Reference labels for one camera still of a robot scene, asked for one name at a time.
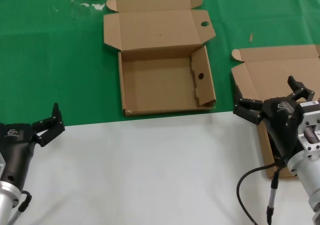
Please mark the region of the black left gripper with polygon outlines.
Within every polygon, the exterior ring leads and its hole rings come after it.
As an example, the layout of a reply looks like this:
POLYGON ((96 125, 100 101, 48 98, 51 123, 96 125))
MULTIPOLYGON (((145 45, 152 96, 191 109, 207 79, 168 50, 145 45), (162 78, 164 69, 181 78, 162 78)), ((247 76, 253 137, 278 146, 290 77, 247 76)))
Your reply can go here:
POLYGON ((51 117, 35 123, 0 124, 0 154, 5 166, 0 180, 22 190, 25 185, 35 143, 45 147, 65 131, 62 113, 54 103, 51 117))

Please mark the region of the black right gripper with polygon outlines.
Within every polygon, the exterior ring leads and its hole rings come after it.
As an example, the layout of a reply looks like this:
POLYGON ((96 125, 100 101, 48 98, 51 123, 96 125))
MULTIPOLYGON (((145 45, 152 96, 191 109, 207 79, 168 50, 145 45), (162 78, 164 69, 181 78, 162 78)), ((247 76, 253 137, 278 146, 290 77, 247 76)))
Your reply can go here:
POLYGON ((263 119, 267 132, 273 139, 277 150, 285 160, 290 160, 293 155, 301 151, 298 141, 298 121, 294 114, 298 105, 296 101, 304 98, 311 102, 315 92, 295 80, 290 75, 287 83, 292 90, 287 97, 270 98, 261 100, 243 98, 238 86, 234 90, 233 114, 246 121, 259 125, 263 119))

